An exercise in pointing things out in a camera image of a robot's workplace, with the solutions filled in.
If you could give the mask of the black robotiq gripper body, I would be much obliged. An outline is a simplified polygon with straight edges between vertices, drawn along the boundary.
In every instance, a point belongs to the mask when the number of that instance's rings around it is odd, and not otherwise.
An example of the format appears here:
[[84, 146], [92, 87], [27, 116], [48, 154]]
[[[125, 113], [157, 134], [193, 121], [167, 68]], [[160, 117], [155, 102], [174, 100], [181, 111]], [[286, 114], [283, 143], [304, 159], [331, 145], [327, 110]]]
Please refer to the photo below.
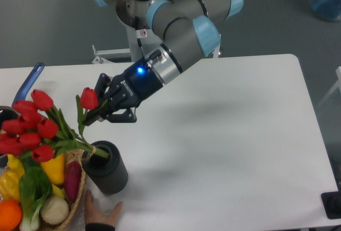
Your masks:
[[115, 76], [105, 93], [105, 113], [138, 107], [140, 103], [163, 87], [157, 75], [142, 58]]

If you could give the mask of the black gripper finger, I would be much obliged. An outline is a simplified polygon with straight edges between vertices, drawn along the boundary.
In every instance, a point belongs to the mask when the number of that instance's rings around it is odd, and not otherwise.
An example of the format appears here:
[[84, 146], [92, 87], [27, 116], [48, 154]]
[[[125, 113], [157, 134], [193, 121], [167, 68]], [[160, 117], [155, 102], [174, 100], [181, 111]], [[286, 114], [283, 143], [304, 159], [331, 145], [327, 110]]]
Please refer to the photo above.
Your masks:
[[89, 112], [85, 120], [83, 121], [83, 124], [86, 126], [90, 126], [96, 121], [108, 121], [110, 123], [135, 123], [137, 121], [136, 108], [128, 108], [121, 114], [108, 114], [104, 116]]
[[99, 75], [98, 81], [95, 85], [94, 91], [96, 92], [98, 100], [102, 100], [107, 87], [111, 83], [111, 77], [105, 73]]

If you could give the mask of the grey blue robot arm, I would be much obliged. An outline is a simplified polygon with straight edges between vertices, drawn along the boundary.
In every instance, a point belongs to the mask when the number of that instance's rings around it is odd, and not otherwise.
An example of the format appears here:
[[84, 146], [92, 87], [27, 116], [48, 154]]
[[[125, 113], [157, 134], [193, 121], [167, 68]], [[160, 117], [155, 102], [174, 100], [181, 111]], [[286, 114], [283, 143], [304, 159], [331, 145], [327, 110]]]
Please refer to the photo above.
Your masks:
[[[121, 0], [96, 0], [107, 5]], [[137, 12], [129, 7], [135, 25], [146, 25], [161, 43], [115, 77], [101, 74], [95, 86], [99, 104], [83, 121], [91, 125], [97, 120], [111, 123], [134, 123], [140, 103], [165, 84], [209, 56], [221, 39], [215, 22], [241, 11], [244, 0], [130, 0], [146, 3]]]

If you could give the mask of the dark sleeve forearm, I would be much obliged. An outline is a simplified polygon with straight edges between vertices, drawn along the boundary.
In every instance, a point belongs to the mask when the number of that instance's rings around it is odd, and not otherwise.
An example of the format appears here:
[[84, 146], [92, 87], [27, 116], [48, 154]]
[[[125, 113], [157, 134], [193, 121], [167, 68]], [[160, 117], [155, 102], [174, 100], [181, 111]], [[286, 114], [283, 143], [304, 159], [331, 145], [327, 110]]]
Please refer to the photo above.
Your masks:
[[103, 223], [89, 223], [85, 225], [86, 231], [115, 231], [115, 227]]

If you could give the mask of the person's bare hand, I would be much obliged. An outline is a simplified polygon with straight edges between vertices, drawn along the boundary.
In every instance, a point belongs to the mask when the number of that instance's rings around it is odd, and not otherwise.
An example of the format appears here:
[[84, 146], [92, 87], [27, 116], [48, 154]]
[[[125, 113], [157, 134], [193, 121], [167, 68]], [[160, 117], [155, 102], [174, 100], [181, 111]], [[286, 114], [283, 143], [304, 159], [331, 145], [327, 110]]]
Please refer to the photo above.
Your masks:
[[110, 214], [104, 214], [100, 211], [93, 202], [92, 192], [90, 189], [85, 194], [85, 205], [84, 205], [84, 220], [85, 225], [89, 223], [103, 223], [112, 225], [116, 228], [120, 212], [124, 206], [124, 202], [119, 202]]

